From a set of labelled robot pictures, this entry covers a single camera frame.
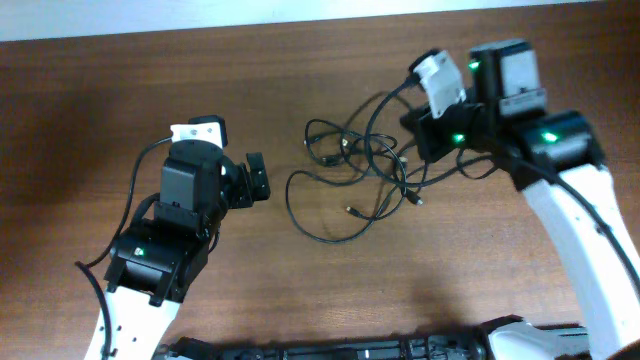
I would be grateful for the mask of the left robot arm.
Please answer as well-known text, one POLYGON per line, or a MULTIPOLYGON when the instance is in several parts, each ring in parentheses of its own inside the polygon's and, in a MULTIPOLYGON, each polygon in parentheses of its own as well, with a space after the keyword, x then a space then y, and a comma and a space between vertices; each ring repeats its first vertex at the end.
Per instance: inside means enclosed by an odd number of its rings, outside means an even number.
POLYGON ((159 192, 139 204, 111 246, 87 358, 152 358, 206 266, 224 217, 269 196, 261 153, 234 163, 210 142, 173 143, 159 192))

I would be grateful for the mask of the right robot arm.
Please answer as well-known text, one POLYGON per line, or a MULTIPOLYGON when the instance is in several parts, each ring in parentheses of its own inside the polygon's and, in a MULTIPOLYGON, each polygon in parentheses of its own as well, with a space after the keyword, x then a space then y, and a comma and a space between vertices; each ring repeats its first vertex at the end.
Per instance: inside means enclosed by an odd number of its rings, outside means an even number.
POLYGON ((613 176, 588 120, 550 113, 532 45, 523 39, 473 47, 466 87, 448 52, 434 48, 408 69, 427 105, 402 118, 422 160, 454 150, 489 157, 542 223, 570 280, 586 332, 565 338, 523 320, 498 320, 483 335, 495 359, 594 359, 639 352, 639 252, 621 215, 613 176))

